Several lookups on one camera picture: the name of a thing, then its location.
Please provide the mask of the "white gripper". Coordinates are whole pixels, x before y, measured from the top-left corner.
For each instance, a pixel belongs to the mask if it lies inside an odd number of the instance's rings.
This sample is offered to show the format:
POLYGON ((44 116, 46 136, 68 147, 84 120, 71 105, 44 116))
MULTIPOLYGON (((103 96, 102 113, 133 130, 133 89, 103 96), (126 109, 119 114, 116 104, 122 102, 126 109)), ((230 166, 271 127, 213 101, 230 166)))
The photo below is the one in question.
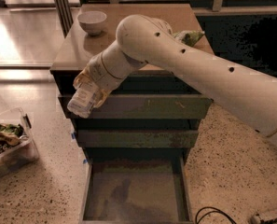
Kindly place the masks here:
POLYGON ((121 78, 114 77, 105 68, 100 54, 93 56, 74 79, 73 86, 77 90, 82 83, 90 83, 93 80, 100 88, 97 88, 94 98, 94 108, 103 105, 112 90, 115 90, 122 82, 121 78))

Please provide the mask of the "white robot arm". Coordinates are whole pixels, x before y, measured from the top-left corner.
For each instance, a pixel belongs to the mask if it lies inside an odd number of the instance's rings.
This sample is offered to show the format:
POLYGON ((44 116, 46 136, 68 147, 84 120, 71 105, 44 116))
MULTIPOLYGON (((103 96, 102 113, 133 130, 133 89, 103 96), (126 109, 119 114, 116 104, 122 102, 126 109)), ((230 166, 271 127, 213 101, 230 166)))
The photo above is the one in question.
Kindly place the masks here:
POLYGON ((82 118, 103 104, 133 71, 152 64, 213 99, 277 146, 277 78, 194 49, 175 39, 166 21, 124 18, 116 40, 74 80, 68 110, 82 118))

